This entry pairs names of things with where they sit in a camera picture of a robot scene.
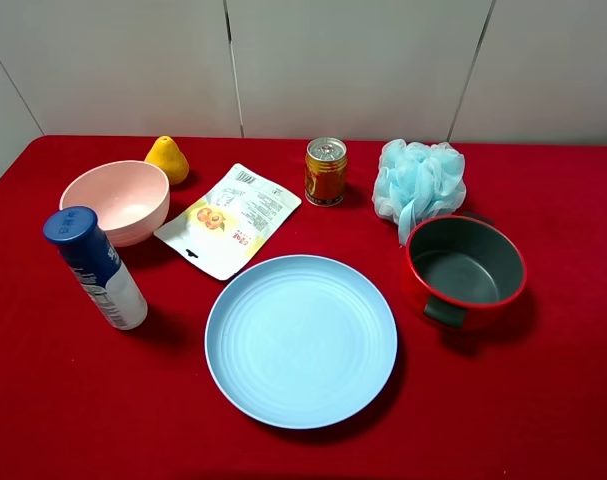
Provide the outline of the light blue bath loofah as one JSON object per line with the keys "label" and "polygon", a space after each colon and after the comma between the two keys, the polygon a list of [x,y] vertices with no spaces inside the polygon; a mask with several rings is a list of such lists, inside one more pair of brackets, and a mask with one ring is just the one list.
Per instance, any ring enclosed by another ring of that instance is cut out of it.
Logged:
{"label": "light blue bath loofah", "polygon": [[466,197],[465,157],[449,143],[402,139],[381,150],[372,201],[375,214],[397,225],[404,246],[420,223],[456,211]]}

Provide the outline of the gold beverage can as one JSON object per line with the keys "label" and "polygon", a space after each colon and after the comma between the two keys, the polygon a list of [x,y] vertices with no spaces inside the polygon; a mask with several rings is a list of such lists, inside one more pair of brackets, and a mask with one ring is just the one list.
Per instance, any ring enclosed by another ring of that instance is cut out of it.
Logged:
{"label": "gold beverage can", "polygon": [[305,194],[313,204],[329,207],[343,200],[347,147],[339,139],[319,137],[309,142],[305,157]]}

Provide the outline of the white snack pouch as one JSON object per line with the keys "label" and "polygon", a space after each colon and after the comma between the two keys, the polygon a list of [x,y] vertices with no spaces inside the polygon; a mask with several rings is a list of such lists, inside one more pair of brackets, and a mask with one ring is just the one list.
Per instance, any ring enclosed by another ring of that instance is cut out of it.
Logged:
{"label": "white snack pouch", "polygon": [[297,195],[237,163],[154,236],[204,273],[226,281],[300,205]]}

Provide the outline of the light blue plastic plate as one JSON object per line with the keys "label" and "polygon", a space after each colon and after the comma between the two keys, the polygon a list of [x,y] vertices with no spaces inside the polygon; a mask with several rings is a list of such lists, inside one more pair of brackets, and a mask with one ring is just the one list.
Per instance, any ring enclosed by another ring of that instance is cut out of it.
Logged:
{"label": "light blue plastic plate", "polygon": [[339,261],[287,255],[259,263],[216,299],[204,350],[218,389],[272,427],[342,422],[383,390],[398,352],[386,299]]}

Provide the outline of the yellow pear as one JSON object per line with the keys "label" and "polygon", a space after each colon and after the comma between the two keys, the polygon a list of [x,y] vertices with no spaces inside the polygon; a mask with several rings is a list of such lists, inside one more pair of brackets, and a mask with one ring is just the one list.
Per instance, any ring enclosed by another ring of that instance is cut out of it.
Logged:
{"label": "yellow pear", "polygon": [[157,138],[144,161],[160,168],[171,185],[182,183],[190,171],[189,163],[176,142],[169,136]]}

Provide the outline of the red pot with grey interior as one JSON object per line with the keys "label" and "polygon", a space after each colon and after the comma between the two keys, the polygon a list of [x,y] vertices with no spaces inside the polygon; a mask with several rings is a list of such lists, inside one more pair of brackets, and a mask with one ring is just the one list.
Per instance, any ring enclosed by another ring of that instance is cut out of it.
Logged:
{"label": "red pot with grey interior", "polygon": [[521,296],[523,256],[492,224],[442,215],[415,227],[404,247],[401,287],[415,314],[449,331],[482,330]]}

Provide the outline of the pink plastic bowl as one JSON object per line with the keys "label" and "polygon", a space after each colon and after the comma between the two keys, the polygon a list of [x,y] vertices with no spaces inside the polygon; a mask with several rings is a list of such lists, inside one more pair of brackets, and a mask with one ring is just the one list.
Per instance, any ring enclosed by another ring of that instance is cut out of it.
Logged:
{"label": "pink plastic bowl", "polygon": [[170,185],[157,166],[138,160],[107,163],[77,177],[61,195],[59,208],[84,206],[115,247],[151,237],[166,220]]}

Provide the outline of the blue capped white bottle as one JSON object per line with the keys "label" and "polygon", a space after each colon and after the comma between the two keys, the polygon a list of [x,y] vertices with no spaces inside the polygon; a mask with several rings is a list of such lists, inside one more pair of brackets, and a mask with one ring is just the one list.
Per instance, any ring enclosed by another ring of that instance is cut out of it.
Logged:
{"label": "blue capped white bottle", "polygon": [[94,210],[66,207],[45,222],[43,235],[110,325],[132,330],[146,319],[148,304]]}

